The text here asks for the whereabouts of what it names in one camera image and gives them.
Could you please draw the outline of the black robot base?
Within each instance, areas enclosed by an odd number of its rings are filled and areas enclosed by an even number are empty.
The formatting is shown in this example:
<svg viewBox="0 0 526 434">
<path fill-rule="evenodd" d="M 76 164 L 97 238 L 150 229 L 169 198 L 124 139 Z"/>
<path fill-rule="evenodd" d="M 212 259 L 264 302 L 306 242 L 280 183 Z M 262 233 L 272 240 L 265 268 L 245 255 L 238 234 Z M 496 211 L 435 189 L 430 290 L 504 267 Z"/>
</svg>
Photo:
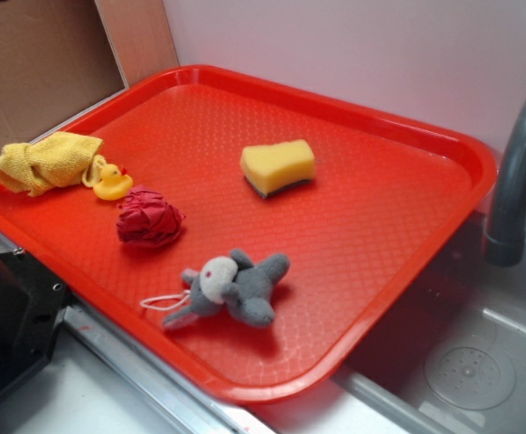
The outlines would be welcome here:
<svg viewBox="0 0 526 434">
<path fill-rule="evenodd" d="M 0 253 L 0 400 L 50 362 L 68 300 L 32 254 Z"/>
</svg>

